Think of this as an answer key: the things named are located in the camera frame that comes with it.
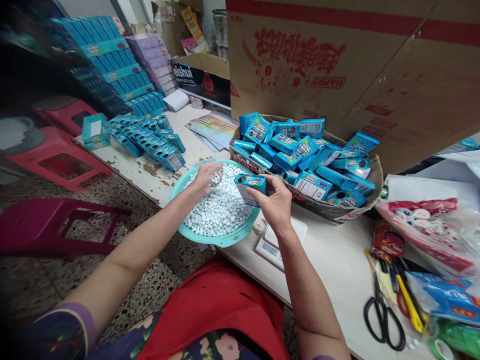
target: black scissors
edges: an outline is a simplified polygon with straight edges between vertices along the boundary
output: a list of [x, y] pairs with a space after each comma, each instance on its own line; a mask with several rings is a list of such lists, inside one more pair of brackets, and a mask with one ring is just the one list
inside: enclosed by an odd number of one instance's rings
[[[377, 334], [372, 329], [370, 325], [369, 319], [369, 310], [372, 304], [375, 304], [375, 312], [376, 316], [378, 317], [378, 323], [380, 324], [381, 330], [381, 337], [378, 337]], [[398, 332], [400, 333], [400, 342], [397, 346], [392, 344], [390, 340], [390, 332], [389, 332], [389, 314], [391, 315], [392, 319], [395, 321], [396, 326], [398, 328]], [[368, 331], [373, 336], [373, 338], [378, 341], [379, 343], [387, 343], [395, 351], [402, 351], [405, 348], [405, 331], [402, 327], [402, 324], [399, 321], [399, 318], [393, 312], [390, 306], [385, 305], [384, 297], [382, 292], [380, 291], [380, 284], [377, 276], [375, 276], [375, 296], [372, 296], [365, 304], [363, 308], [363, 317], [365, 318], [366, 327]]]

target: woman's left hand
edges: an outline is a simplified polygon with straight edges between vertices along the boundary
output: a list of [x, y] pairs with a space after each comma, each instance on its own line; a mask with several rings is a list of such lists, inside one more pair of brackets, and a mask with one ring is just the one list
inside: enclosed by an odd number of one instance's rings
[[[214, 178], [215, 173], [222, 169], [224, 166], [223, 162], [212, 162], [210, 164], [202, 165], [198, 168], [198, 173], [196, 174], [195, 179], [190, 184], [191, 187], [196, 188], [198, 191], [203, 193], [203, 196], [210, 194], [212, 179]], [[220, 179], [218, 183], [222, 181], [223, 172], [220, 173]]]

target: floor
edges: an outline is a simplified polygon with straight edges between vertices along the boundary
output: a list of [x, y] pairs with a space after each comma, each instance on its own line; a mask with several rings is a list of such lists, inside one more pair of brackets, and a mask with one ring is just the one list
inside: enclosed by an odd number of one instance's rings
[[[28, 199], [73, 198], [119, 208], [132, 209], [129, 219], [120, 221], [113, 234], [118, 244], [133, 229], [156, 213], [159, 208], [147, 197], [128, 185], [119, 176], [98, 177], [84, 183], [85, 191], [74, 194], [48, 180], [33, 176], [15, 184], [0, 186], [0, 211]], [[100, 241], [109, 223], [109, 216], [96, 215], [88, 222], [79, 221], [67, 236]], [[195, 269], [215, 252], [199, 246], [178, 232], [162, 254], [148, 267], [127, 299], [116, 313], [110, 327], [100, 340], [107, 344], [158, 310], [170, 294]], [[0, 301], [9, 320], [24, 325], [52, 309], [85, 280], [104, 259], [103, 255], [76, 257], [73, 260], [34, 258], [0, 258]], [[284, 342], [292, 359], [299, 359], [295, 319], [285, 306]]]

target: white table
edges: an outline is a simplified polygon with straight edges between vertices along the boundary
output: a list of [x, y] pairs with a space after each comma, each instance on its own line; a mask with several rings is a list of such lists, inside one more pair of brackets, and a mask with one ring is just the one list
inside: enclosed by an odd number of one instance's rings
[[[208, 113], [208, 110], [197, 110], [190, 105], [176, 113], [170, 111], [165, 113], [174, 132], [180, 136], [186, 148], [183, 154], [185, 167], [176, 174], [160, 167], [146, 155], [133, 158], [115, 142], [112, 142], [112, 146], [92, 151], [92, 154], [141, 193], [164, 207], [179, 177], [193, 164], [209, 158], [230, 158], [230, 153], [226, 150], [210, 151], [185, 127], [189, 121]], [[396, 352], [387, 344], [376, 342], [367, 330], [363, 308], [374, 294], [374, 281], [364, 256], [364, 249], [370, 248], [372, 244], [372, 221], [362, 215], [343, 225], [335, 226], [295, 204], [292, 204], [291, 214], [308, 225], [303, 247], [330, 295], [350, 352], [363, 360], [434, 359], [426, 345], [421, 344], [415, 352], [408, 348]], [[266, 224], [260, 212], [253, 225], [253, 231], [245, 239], [233, 246], [217, 250], [291, 307], [285, 274], [254, 252]], [[414, 335], [414, 331], [408, 330], [411, 328], [408, 320], [399, 311], [398, 313], [407, 334], [408, 344], [411, 341], [409, 334]], [[371, 319], [375, 328], [376, 316], [373, 312]]]

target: pink plastic stool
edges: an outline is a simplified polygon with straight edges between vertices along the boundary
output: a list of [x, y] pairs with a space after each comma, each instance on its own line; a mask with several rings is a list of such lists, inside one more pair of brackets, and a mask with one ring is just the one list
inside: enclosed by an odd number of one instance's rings
[[61, 124], [74, 137], [82, 134], [84, 118], [97, 114], [82, 100], [70, 96], [51, 96], [32, 108], [50, 125], [58, 127]]
[[[12, 163], [30, 170], [51, 182], [57, 183], [74, 193], [83, 192], [85, 189], [79, 187], [79, 184], [95, 175], [104, 173], [111, 176], [113, 174], [112, 170], [107, 166], [97, 160], [93, 155], [89, 154], [88, 151], [75, 144], [72, 137], [67, 133], [56, 127], [44, 127], [40, 129], [40, 131], [45, 136], [45, 141], [43, 143], [29, 151], [16, 155], [8, 155], [6, 158]], [[71, 157], [91, 166], [93, 169], [71, 180], [67, 180], [56, 172], [50, 171], [40, 165], [43, 160], [59, 154], [70, 155]]]
[[[65, 237], [75, 220], [88, 220], [94, 215], [92, 211], [114, 214], [102, 242]], [[115, 249], [115, 245], [110, 245], [109, 241], [119, 216], [131, 214], [130, 209], [63, 197], [21, 201], [7, 208], [0, 216], [0, 254], [33, 258], [107, 255]], [[68, 223], [60, 232], [67, 219]]]

